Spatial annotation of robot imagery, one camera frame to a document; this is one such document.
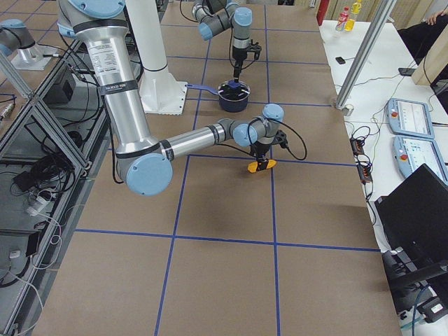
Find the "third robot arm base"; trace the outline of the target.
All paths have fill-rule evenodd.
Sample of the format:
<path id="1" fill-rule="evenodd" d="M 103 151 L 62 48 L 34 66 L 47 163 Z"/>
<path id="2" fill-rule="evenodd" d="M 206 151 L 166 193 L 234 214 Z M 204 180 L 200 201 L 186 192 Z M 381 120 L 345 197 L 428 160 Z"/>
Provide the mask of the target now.
<path id="1" fill-rule="evenodd" d="M 17 56 L 11 62 L 18 70 L 42 71 L 48 63 L 24 22 L 7 19 L 1 21 L 1 54 L 10 57 L 14 52 Z"/>

